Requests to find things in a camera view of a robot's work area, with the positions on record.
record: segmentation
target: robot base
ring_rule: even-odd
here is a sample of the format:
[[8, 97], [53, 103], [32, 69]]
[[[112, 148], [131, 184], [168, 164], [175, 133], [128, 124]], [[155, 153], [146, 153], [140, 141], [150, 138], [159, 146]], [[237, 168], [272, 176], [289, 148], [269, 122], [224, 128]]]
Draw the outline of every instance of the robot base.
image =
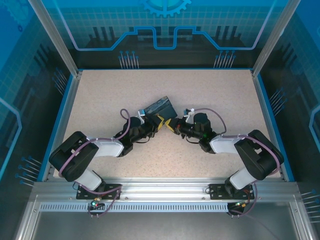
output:
[[255, 199], [252, 185], [245, 186], [239, 190], [234, 197], [231, 197], [225, 189], [225, 184], [209, 184], [209, 192], [211, 200], [247, 200], [248, 195], [243, 190], [249, 191], [250, 200]]
[[[104, 190], [101, 192], [106, 192], [108, 190], [112, 190], [112, 189], [115, 189], [120, 186], [121, 186], [121, 184], [106, 184], [104, 186]], [[117, 194], [117, 191], [113, 191], [113, 192], [110, 192], [110, 193], [102, 196], [101, 199], [102, 200], [113, 200], [113, 199], [115, 199], [116, 194]], [[118, 197], [116, 198], [117, 200], [120, 199], [120, 195], [121, 195], [121, 192], [119, 193]], [[96, 198], [97, 196], [98, 196], [97, 194], [90, 193], [90, 192], [84, 190], [81, 186], [78, 186], [78, 191], [76, 193], [76, 199], [78, 199], [78, 200], [92, 200], [92, 199]]]

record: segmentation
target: black cable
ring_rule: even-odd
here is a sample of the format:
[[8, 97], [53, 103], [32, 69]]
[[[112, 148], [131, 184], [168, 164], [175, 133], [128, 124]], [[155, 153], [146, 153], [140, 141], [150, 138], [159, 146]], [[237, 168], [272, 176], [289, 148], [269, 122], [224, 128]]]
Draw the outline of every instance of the black cable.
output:
[[76, 184], [76, 183], [74, 182], [73, 185], [72, 185], [72, 188], [73, 188], [74, 190], [78, 190], [78, 189], [75, 188], [75, 184]]
[[198, 142], [195, 142], [195, 141], [189, 141], [189, 140], [188, 140], [188, 137], [186, 137], [186, 138], [185, 138], [185, 140], [186, 140], [188, 143], [190, 143], [190, 144], [198, 144]]
[[208, 189], [210, 189], [209, 186], [204, 190], [204, 192], [205, 192], [206, 194], [210, 194], [210, 192], [207, 192]]
[[147, 142], [149, 142], [150, 137], [148, 136], [148, 140], [147, 141], [136, 141], [137, 144], [146, 144]]

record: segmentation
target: aluminum frame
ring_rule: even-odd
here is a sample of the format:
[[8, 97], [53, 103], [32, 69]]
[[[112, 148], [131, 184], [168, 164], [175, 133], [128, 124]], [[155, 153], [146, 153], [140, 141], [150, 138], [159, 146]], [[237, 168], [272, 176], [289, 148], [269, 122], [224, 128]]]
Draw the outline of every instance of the aluminum frame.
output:
[[[69, 121], [69, 117], [71, 114], [72, 106], [73, 106], [73, 103], [76, 98], [81, 75], [82, 75], [82, 71], [79, 71], [78, 76], [72, 78], [71, 86], [70, 86], [70, 89], [69, 89], [69, 92], [68, 92], [68, 95], [67, 95], [67, 98], [65, 101], [65, 105], [63, 106], [61, 119], [59, 121], [57, 130], [56, 130], [56, 135], [54, 136], [54, 140], [53, 140], [53, 143], [52, 143], [52, 146], [50, 149], [50, 154], [63, 142], [65, 132], [67, 129], [67, 125], [68, 125], [68, 121]], [[43, 162], [45, 162], [45, 161], [47, 162], [47, 164], [45, 166], [44, 174], [41, 178], [41, 181], [47, 181], [50, 167], [51, 167], [51, 164], [48, 162], [49, 157], [48, 157], [48, 159], [43, 160]]]
[[70, 52], [68, 51], [64, 40], [59, 34], [59, 31], [52, 21], [46, 7], [42, 3], [41, 0], [28, 0], [31, 7], [33, 8], [35, 14], [37, 15], [38, 19], [40, 20], [42, 26], [44, 27], [46, 33], [49, 35], [49, 38], [53, 42], [55, 48], [59, 52], [62, 60], [64, 61], [66, 67], [70, 71], [70, 73], [74, 76], [78, 76], [78, 68], [73, 60]]
[[[265, 97], [263, 95], [262, 88], [259, 83], [258, 77], [254, 76], [252, 74], [252, 79], [253, 79], [253, 84], [254, 84], [254, 87], [255, 87], [255, 90], [256, 90], [256, 93], [258, 96], [260, 106], [261, 106], [262, 114], [263, 114], [263, 117], [265, 120], [266, 129], [269, 133], [270, 141], [276, 146], [277, 149], [279, 149], [280, 147], [279, 147], [279, 142], [276, 137], [276, 132], [273, 128], [272, 121], [271, 121], [270, 115], [268, 113], [268, 108], [267, 108], [267, 103], [266, 103], [266, 101], [268, 101], [268, 99], [265, 99]], [[285, 164], [284, 163], [281, 164], [280, 167], [281, 167], [280, 168], [281, 174], [283, 175], [284, 180], [289, 181], [289, 177], [288, 177], [288, 173], [287, 173], [287, 169], [286, 169]]]
[[[205, 193], [208, 184], [223, 183], [225, 178], [106, 178], [107, 183], [122, 184], [118, 203], [226, 203], [228, 200], [210, 200]], [[257, 203], [289, 203], [292, 221], [301, 240], [317, 239], [304, 207], [296, 182], [268, 179], [257, 182]], [[71, 182], [36, 182], [32, 189], [16, 240], [31, 240], [42, 203], [89, 203], [77, 200], [77, 191]], [[70, 212], [59, 209], [57, 212]]]
[[279, 38], [284, 32], [287, 24], [289, 23], [292, 15], [295, 13], [301, 0], [288, 0], [288, 3], [284, 7], [278, 21], [276, 22], [268, 40], [266, 41], [263, 49], [258, 56], [253, 66], [253, 76], [257, 77], [262, 67], [265, 65], [269, 55], [277, 44]]

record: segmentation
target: metal corner post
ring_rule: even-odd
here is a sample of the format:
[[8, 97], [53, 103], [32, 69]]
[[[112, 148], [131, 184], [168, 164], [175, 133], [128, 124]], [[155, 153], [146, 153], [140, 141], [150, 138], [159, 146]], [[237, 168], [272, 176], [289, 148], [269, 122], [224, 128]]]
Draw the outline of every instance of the metal corner post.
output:
[[301, 0], [288, 0], [285, 8], [283, 9], [279, 20], [276, 22], [268, 40], [266, 41], [259, 57], [253, 66], [253, 76], [256, 77], [260, 73], [262, 67], [266, 63], [269, 55], [277, 44], [287, 24], [289, 23], [292, 15], [295, 13]]
[[59, 52], [62, 60], [67, 66], [70, 73], [76, 78], [78, 76], [78, 68], [70, 55], [67, 46], [65, 45], [62, 37], [59, 34], [54, 22], [52, 21], [46, 7], [41, 0], [28, 0], [31, 7], [33, 8], [35, 14], [43, 25], [46, 33], [49, 35], [51, 41], [53, 42], [55, 48]]

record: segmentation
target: grid pattern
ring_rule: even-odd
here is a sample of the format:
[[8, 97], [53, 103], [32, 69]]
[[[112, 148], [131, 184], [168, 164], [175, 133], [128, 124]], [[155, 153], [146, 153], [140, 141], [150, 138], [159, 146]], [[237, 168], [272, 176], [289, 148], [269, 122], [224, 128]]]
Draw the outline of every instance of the grid pattern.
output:
[[[109, 27], [113, 28], [114, 35], [119, 38], [134, 26], [161, 27], [159, 38], [170, 38], [169, 27], [197, 26], [201, 31], [215, 36], [218, 26], [221, 26], [219, 39], [223, 31], [229, 26], [226, 39], [232, 34], [232, 27], [237, 26], [235, 36], [241, 34], [241, 41], [246, 47], [252, 47], [264, 20], [270, 10], [268, 6], [189, 6], [174, 17], [157, 17], [149, 14], [141, 7], [95, 7], [95, 8], [62, 8], [62, 15], [70, 28], [72, 36], [79, 48], [85, 48], [90, 41], [89, 35], [94, 36], [93, 27], [105, 27], [107, 38], [110, 40]], [[259, 45], [267, 41], [283, 7], [275, 7], [271, 13], [265, 30], [260, 37]], [[48, 9], [53, 21], [59, 29], [62, 38], [70, 48], [72, 43], [56, 9]]]
[[[34, 61], [40, 44], [53, 48], [45, 29], [34, 15], [0, 71], [0, 97], [10, 105], [13, 104], [26, 75], [36, 76], [41, 70]], [[9, 110], [0, 104], [0, 127], [8, 112]]]
[[320, 102], [320, 51], [297, 14], [292, 16], [278, 42], [278, 47], [289, 43], [297, 56], [290, 67], [292, 73], [305, 74], [314, 95]]

